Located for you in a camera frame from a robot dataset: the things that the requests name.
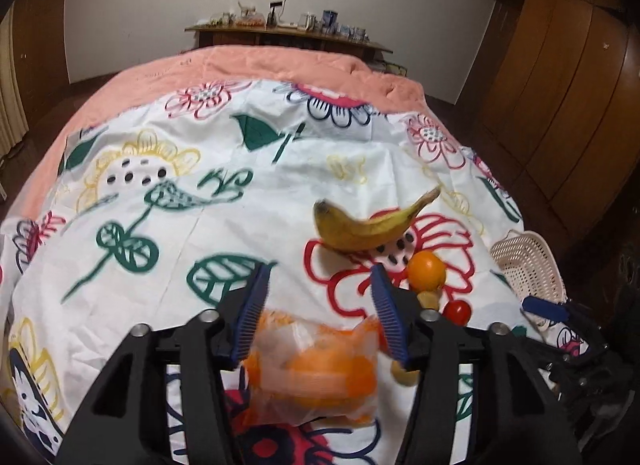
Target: small round fruit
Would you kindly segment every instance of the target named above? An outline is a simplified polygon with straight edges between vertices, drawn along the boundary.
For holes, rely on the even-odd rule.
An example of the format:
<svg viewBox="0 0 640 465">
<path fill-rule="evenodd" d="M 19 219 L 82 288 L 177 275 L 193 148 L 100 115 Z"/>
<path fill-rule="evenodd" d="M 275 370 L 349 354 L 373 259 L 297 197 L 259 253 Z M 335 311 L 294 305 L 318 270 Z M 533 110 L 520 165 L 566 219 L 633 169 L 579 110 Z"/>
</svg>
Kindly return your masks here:
<svg viewBox="0 0 640 465">
<path fill-rule="evenodd" d="M 420 379 L 420 371 L 404 371 L 397 360 L 391 362 L 391 375 L 398 384 L 407 387 L 417 385 Z"/>
<path fill-rule="evenodd" d="M 437 293 L 432 291 L 424 291 L 418 294 L 418 301 L 421 307 L 426 310 L 439 310 L 440 309 L 440 297 Z"/>
<path fill-rule="evenodd" d="M 447 281 L 447 267 L 431 251 L 416 252 L 406 265 L 407 278 L 412 290 L 438 292 Z"/>
<path fill-rule="evenodd" d="M 471 319 L 471 306 L 469 306 L 468 302 L 462 301 L 462 299 L 456 299 L 455 301 L 447 302 L 442 314 L 453 324 L 466 326 L 469 319 Z"/>
<path fill-rule="evenodd" d="M 299 377 L 314 377 L 307 396 L 295 397 L 296 403 L 307 409 L 329 409 L 351 405 L 352 401 L 362 403 L 375 393 L 378 385 L 373 363 L 363 355 L 353 355 L 341 344 L 303 350 L 287 363 L 286 369 L 293 373 L 293 378 L 297 373 Z M 332 391 L 336 377 L 343 380 L 344 390 Z"/>
</svg>

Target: pink blanket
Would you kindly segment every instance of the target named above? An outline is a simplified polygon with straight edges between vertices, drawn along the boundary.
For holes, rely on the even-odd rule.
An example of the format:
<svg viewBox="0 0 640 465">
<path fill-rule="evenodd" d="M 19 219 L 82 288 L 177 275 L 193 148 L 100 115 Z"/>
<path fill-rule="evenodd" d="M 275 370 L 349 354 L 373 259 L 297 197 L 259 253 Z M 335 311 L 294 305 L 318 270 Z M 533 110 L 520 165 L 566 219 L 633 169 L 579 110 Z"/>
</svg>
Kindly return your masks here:
<svg viewBox="0 0 640 465">
<path fill-rule="evenodd" d="M 100 124 L 178 88 L 228 78 L 309 84 L 370 102 L 384 113 L 420 111 L 437 120 L 424 100 L 420 84 L 396 75 L 372 72 L 362 61 L 348 55 L 276 46 L 217 46 L 195 50 L 125 70 L 84 103 L 31 175 L 20 200 L 21 214 L 32 219 L 39 215 L 56 179 L 65 139 L 72 132 Z"/>
</svg>

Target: white bedsheet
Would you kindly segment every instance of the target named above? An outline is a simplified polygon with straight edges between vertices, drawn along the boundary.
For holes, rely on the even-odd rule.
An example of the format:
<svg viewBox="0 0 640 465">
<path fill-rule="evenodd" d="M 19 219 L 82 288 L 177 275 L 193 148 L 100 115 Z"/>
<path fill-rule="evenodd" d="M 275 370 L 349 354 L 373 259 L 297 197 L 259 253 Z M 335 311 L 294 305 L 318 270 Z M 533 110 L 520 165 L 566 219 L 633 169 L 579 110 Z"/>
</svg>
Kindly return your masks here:
<svg viewBox="0 0 640 465">
<path fill-rule="evenodd" d="M 411 255 L 431 249 L 448 267 L 442 306 L 465 299 L 473 327 L 532 331 L 487 249 L 522 230 L 516 205 L 475 153 L 417 112 L 386 116 L 278 81 L 203 84 L 72 135 L 59 172 L 42 220 L 9 218 L 0 231 L 0 317 L 10 306 L 13 317 L 3 375 L 17 397 L 0 393 L 49 459 L 134 324 L 185 323 L 241 286 L 255 261 L 275 263 L 267 307 L 352 327 L 374 313 L 372 264 L 402 285 Z M 402 239 L 348 257 L 318 241 L 317 200 L 364 218 L 437 185 L 441 197 Z M 250 463 L 392 463 L 414 388 L 396 384 L 389 366 L 380 355 L 375 425 L 236 427 Z M 452 463 L 466 454 L 469 373 L 461 369 Z M 174 459 L 185 461 L 179 368 L 168 381 Z M 248 401 L 244 374 L 225 384 L 234 421 Z"/>
</svg>

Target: cherry tomato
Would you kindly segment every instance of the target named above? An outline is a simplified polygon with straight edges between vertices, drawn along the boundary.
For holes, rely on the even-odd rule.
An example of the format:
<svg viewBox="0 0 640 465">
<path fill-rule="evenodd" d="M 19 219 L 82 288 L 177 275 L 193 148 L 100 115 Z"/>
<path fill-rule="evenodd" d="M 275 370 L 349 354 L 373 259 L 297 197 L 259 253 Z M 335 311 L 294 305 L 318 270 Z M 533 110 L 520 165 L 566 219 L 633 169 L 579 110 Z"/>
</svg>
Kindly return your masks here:
<svg viewBox="0 0 640 465">
<path fill-rule="evenodd" d="M 471 319 L 471 306 L 466 301 L 456 299 L 455 301 L 447 302 L 442 314 L 453 324 L 466 326 L 466 323 Z"/>
</svg>

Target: plastic bag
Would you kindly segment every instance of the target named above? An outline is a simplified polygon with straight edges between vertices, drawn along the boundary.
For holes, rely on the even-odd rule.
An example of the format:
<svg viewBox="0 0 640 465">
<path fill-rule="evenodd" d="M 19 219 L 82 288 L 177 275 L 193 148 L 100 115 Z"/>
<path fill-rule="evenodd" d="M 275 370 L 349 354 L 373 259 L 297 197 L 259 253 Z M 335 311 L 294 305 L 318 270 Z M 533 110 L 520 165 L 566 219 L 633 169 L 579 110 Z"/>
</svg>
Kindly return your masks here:
<svg viewBox="0 0 640 465">
<path fill-rule="evenodd" d="M 301 425 L 345 416 L 370 423 L 377 407 L 378 322 L 353 330 L 265 311 L 244 368 L 251 399 L 245 425 Z"/>
</svg>

